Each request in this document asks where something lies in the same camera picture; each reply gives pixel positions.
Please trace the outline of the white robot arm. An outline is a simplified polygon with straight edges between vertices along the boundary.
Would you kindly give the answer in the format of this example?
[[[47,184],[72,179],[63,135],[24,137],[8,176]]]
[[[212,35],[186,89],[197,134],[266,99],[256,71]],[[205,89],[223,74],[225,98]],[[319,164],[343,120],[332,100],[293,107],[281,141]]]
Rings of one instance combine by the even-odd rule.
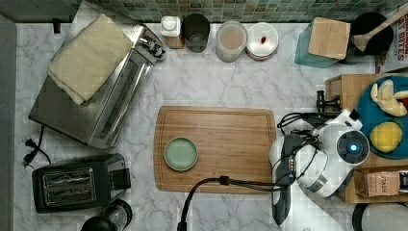
[[[307,194],[334,195],[370,154],[354,110],[320,115],[312,126],[311,135],[283,135],[269,151],[272,184],[280,188],[272,194],[272,216],[280,231],[344,231]]]

